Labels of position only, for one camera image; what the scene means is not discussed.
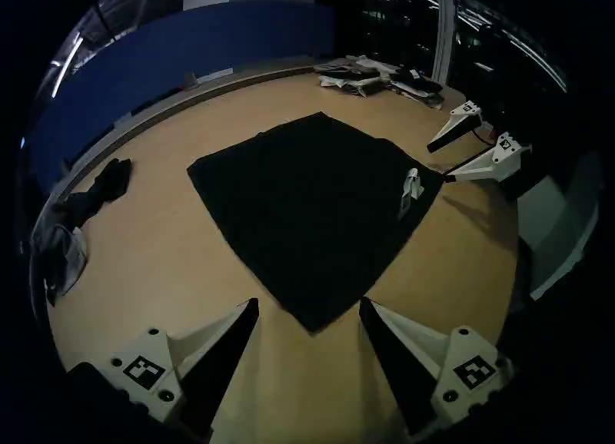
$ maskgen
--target crumpled black cloth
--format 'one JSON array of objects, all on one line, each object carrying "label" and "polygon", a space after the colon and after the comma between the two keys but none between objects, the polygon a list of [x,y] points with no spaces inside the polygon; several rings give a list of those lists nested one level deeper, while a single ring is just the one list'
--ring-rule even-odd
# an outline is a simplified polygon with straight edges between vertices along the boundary
[{"label": "crumpled black cloth", "polygon": [[77,281],[87,263],[85,238],[80,230],[105,202],[118,199],[128,189],[130,159],[112,159],[84,193],[73,193],[54,204],[33,235],[35,279],[43,279],[47,300],[55,304]]},{"label": "crumpled black cloth", "polygon": [[[398,220],[412,167],[425,190]],[[310,332],[370,289],[443,181],[392,142],[323,113],[202,157],[188,175],[234,252]]]},{"label": "crumpled black cloth", "polygon": [[69,231],[75,227],[81,228],[88,218],[101,210],[102,204],[116,200],[126,192],[131,172],[130,159],[111,159],[89,190],[73,193],[53,207],[62,215],[61,224]]},{"label": "crumpled black cloth", "polygon": [[397,82],[403,82],[410,87],[417,89],[418,91],[427,92],[428,94],[437,94],[442,91],[442,86],[437,82],[429,81],[425,79],[423,76],[420,76],[416,79],[411,70],[402,68],[397,70],[394,73],[391,73],[391,80]]}]

